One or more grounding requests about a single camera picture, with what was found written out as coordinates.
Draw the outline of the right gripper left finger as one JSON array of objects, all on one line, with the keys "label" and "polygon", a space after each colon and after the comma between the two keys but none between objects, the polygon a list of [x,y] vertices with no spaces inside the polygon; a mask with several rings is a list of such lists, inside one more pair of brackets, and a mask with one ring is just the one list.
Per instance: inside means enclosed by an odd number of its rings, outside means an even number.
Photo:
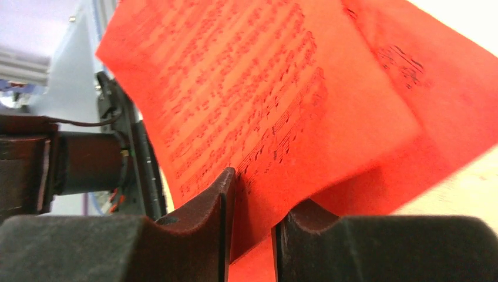
[{"label": "right gripper left finger", "polygon": [[2,281],[227,281],[235,171],[168,216],[15,216]]}]

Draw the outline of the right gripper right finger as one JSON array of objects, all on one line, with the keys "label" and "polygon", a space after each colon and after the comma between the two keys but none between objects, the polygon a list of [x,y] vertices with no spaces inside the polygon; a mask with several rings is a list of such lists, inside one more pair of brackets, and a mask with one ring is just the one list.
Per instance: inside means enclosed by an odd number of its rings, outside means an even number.
[{"label": "right gripper right finger", "polygon": [[497,236],[475,217],[338,217],[305,200],[272,245],[278,281],[497,280]]}]

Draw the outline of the red sheet music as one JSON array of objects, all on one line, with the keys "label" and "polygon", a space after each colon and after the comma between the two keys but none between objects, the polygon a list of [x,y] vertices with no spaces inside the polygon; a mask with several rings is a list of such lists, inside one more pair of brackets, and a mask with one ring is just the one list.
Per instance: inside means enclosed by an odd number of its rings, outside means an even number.
[{"label": "red sheet music", "polygon": [[290,98],[238,167],[230,281],[274,281],[270,230],[311,198],[380,215],[497,143],[497,58],[407,1],[285,1]]},{"label": "red sheet music", "polygon": [[341,1],[120,1],[96,54],[176,207],[236,169],[233,260],[419,132]]}]

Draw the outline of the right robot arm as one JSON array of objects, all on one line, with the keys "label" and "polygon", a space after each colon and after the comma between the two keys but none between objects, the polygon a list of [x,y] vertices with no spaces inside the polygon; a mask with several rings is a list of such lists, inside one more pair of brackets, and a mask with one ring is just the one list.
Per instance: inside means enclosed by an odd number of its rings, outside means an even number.
[{"label": "right robot arm", "polygon": [[311,200],[274,227],[262,258],[230,264],[233,169],[158,221],[45,216],[71,173],[91,187],[122,183],[124,144],[59,133],[44,116],[1,116],[2,281],[497,280],[497,237],[477,218],[340,218]]}]

